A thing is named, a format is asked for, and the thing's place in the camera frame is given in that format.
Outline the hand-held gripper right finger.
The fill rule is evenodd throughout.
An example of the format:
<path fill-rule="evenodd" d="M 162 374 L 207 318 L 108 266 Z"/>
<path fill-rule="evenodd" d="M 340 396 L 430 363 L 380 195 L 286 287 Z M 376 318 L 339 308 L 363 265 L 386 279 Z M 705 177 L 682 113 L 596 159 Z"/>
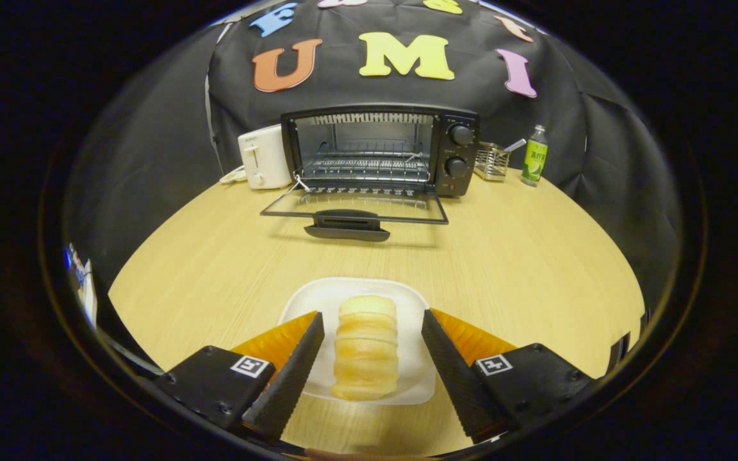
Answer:
<path fill-rule="evenodd" d="M 436 309 L 424 312 L 421 333 L 474 443 L 550 420 L 593 385 L 585 371 L 543 344 L 515 347 Z"/>

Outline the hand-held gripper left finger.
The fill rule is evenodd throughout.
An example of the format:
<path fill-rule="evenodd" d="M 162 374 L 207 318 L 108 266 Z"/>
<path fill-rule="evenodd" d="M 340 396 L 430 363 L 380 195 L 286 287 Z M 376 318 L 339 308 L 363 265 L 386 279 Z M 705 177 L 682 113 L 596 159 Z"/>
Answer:
<path fill-rule="evenodd" d="M 220 429 L 277 441 L 324 338 L 322 313 L 309 312 L 231 350 L 206 345 L 154 384 Z"/>

